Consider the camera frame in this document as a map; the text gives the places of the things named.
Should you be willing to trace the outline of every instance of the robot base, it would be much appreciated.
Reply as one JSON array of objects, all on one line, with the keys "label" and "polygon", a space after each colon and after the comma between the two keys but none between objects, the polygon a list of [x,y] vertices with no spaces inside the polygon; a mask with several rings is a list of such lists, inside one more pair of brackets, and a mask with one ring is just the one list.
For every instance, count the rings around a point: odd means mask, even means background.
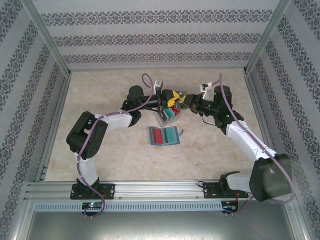
[{"label": "robot base", "polygon": [[198,182],[198,186],[203,188],[203,196],[205,199],[229,199],[235,198],[238,194],[238,198],[246,199],[249,197],[248,193],[240,190],[223,191],[220,182]]},{"label": "robot base", "polygon": [[[95,190],[97,190],[100,194],[102,194],[105,200],[114,199],[115,184],[99,183],[99,178],[98,178],[98,180],[92,185],[92,187]],[[76,183],[72,185],[70,199],[71,200],[87,200],[87,199],[99,200],[101,199],[101,197],[99,197],[90,188],[85,186],[82,182],[79,181],[79,179],[77,179]]]}]

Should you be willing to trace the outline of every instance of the damask pattern wall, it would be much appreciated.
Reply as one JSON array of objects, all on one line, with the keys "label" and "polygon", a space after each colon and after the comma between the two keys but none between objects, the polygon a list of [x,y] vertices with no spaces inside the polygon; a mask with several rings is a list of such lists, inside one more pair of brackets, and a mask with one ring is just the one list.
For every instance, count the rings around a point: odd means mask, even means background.
[{"label": "damask pattern wall", "polygon": [[244,67],[279,0],[35,0],[71,70]]},{"label": "damask pattern wall", "polygon": [[319,0],[291,1],[251,72],[272,143],[291,158],[312,239],[320,239],[319,17]]},{"label": "damask pattern wall", "polygon": [[0,1],[0,240],[35,180],[65,76],[18,0]]}]

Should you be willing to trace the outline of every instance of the beige floor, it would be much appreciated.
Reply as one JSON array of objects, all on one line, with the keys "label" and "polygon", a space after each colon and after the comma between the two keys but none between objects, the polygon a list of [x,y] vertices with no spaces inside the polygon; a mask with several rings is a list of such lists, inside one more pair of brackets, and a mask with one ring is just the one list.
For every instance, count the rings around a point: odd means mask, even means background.
[{"label": "beige floor", "polygon": [[[256,115],[241,69],[222,70],[131,70],[76,72],[72,75],[46,181],[75,181],[76,160],[66,144],[66,137],[84,111],[106,114],[117,111],[133,85],[143,86],[142,73],[153,80],[162,79],[163,89],[198,94],[200,84],[213,82],[223,73],[223,83],[232,91],[233,109],[239,112],[261,138]],[[144,94],[149,89],[144,87]],[[177,126],[184,134],[179,145],[152,146],[149,126],[158,127],[152,112],[143,110],[133,127],[120,128],[104,137],[96,155],[100,180],[191,180],[217,179],[221,174],[250,171],[251,163],[238,146],[221,130],[206,125],[200,116],[184,110]]]}]

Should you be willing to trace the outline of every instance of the metal bracket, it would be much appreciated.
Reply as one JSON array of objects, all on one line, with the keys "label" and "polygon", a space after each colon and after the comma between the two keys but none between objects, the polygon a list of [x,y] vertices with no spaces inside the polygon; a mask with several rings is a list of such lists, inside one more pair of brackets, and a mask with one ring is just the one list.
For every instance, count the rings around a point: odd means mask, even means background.
[{"label": "metal bracket", "polygon": [[[233,211],[233,195],[230,199],[204,199],[203,189],[197,185],[198,180],[176,180],[176,181],[112,181],[116,185],[117,191],[114,192],[114,199],[106,201],[104,212],[194,212],[194,211]],[[100,184],[110,184],[111,182],[100,182]],[[34,217],[41,213],[41,216],[52,216],[52,212],[73,212],[82,211],[83,202],[89,200],[70,200],[70,189],[75,182],[29,182],[26,184],[26,191],[22,206],[17,214],[17,221],[12,223],[12,232],[8,233],[8,240],[25,240],[29,237],[32,228],[36,227],[33,223]],[[288,199],[288,196],[279,197],[280,200]],[[245,200],[239,199],[239,205],[244,204]],[[269,201],[260,203],[263,207],[258,209],[256,214],[263,209],[269,209],[272,213],[277,212],[281,216],[284,212],[282,207],[272,204]],[[297,200],[285,205],[287,210],[288,222],[291,224],[292,232],[297,240],[311,239],[308,234],[304,218],[302,216]],[[249,215],[253,213],[251,207],[247,209]]]},{"label": "metal bracket", "polygon": [[[99,183],[99,185],[97,186],[97,191],[100,194],[102,194],[105,200],[113,200],[115,196],[115,186],[116,185],[112,183]],[[90,194],[84,194],[79,184],[76,183],[72,185],[70,199],[71,200],[88,200],[88,199],[99,200],[101,198],[97,194],[95,194],[93,197]]]},{"label": "metal bracket", "polygon": [[218,182],[203,182],[203,185],[198,186],[203,188],[203,196],[205,199],[230,199],[236,198],[238,193],[239,199],[247,199],[248,193],[239,190],[229,190],[226,193],[222,193]]}]

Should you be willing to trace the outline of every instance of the metal frame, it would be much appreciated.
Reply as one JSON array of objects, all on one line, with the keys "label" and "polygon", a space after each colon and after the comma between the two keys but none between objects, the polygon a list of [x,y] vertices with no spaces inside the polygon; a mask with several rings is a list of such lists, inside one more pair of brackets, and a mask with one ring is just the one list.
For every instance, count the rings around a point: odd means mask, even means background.
[{"label": "metal frame", "polygon": [[63,83],[63,87],[62,87],[63,90],[62,90],[60,99],[58,100],[57,108],[56,108],[56,111],[55,111],[55,114],[54,114],[54,117],[52,120],[52,127],[50,128],[50,131],[49,131],[48,141],[47,141],[45,148],[44,148],[44,151],[43,151],[44,155],[41,159],[41,162],[39,165],[39,170],[36,173],[35,182],[39,182],[42,180],[44,167],[49,164],[51,153],[52,153],[52,150],[53,150],[54,144],[55,144],[56,135],[58,132],[58,126],[60,123],[62,111],[64,109],[64,105],[66,102],[71,77],[72,77],[72,73],[68,74],[67,79]]},{"label": "metal frame", "polygon": [[[201,208],[201,205],[217,204],[221,201],[234,201],[235,198],[205,199],[203,189],[197,186],[197,180],[185,181],[108,181],[103,183],[115,184],[114,200],[106,200],[107,205],[158,205],[158,204],[184,204],[190,205],[189,211],[220,211],[221,208]],[[90,200],[71,200],[70,191],[74,182],[30,182],[27,185],[21,210],[17,216],[17,222],[12,231],[12,240],[23,240],[28,236],[32,224],[33,215],[37,212],[37,205],[66,205],[89,202]],[[248,198],[240,199],[244,203]],[[297,200],[285,206],[289,222],[296,240],[309,240],[306,225]],[[58,207],[57,212],[74,212],[66,207]],[[170,211],[184,211],[182,209],[170,209]],[[113,212],[130,212],[125,208],[114,208]]]},{"label": "metal frame", "polygon": [[41,17],[38,9],[33,0],[21,0],[23,7],[26,12],[29,14],[32,22],[34,23],[36,29],[40,33],[42,39],[47,45],[50,53],[53,55],[55,61],[57,62],[60,69],[63,71],[63,74],[67,76],[70,73],[70,69],[67,66],[67,63],[61,54],[54,38],[51,36],[43,18]]},{"label": "metal frame", "polygon": [[[270,141],[269,132],[266,128],[266,122],[262,114],[261,106],[258,102],[258,98],[253,89],[252,79],[249,75],[244,74],[250,98],[253,104],[254,111],[263,135],[263,140],[269,146],[272,145]],[[65,89],[59,102],[57,114],[55,116],[53,130],[51,133],[52,141],[49,141],[47,149],[47,160],[49,160],[51,150],[50,146],[53,146],[53,142],[57,133],[60,117],[62,114],[63,105],[66,99],[70,78],[65,83]],[[216,182],[216,180],[202,180],[205,182]],[[107,205],[123,205],[123,204],[140,204],[148,205],[150,203],[185,203],[185,204],[209,204],[217,203],[221,204],[221,201],[234,201],[235,198],[228,199],[205,199],[203,195],[203,189],[197,186],[198,180],[175,180],[175,181],[104,181],[103,183],[115,184],[115,192],[113,200],[106,200]],[[72,184],[75,182],[30,182],[26,186],[25,196],[20,209],[20,212],[16,219],[16,224],[11,232],[12,240],[26,239],[28,236],[29,228],[32,224],[34,212],[37,211],[36,207],[39,204],[57,204],[66,205],[66,203],[83,203],[88,202],[84,200],[71,200],[70,191]],[[288,196],[283,196],[280,199],[287,199]],[[293,202],[285,205],[287,217],[291,224],[296,240],[309,240],[310,235],[307,230],[307,226],[304,222],[298,201],[295,199]],[[125,211],[125,209],[116,209],[115,211]],[[217,209],[196,209],[193,211],[212,211]],[[70,212],[69,209],[59,208],[57,211]]]},{"label": "metal frame", "polygon": [[138,67],[138,66],[124,66],[124,67],[113,67],[113,68],[77,68],[72,69],[73,73],[78,72],[112,72],[112,71],[145,71],[145,70],[211,70],[211,69],[240,69],[242,66],[194,66],[194,65],[186,65],[186,66],[144,66],[144,67]]},{"label": "metal frame", "polygon": [[255,67],[257,60],[259,59],[262,51],[264,50],[267,42],[269,41],[271,35],[277,28],[277,24],[285,13],[287,7],[291,0],[280,0],[278,5],[276,6],[268,24],[266,25],[256,47],[254,48],[247,65],[245,66],[246,73],[250,73],[252,69]]}]

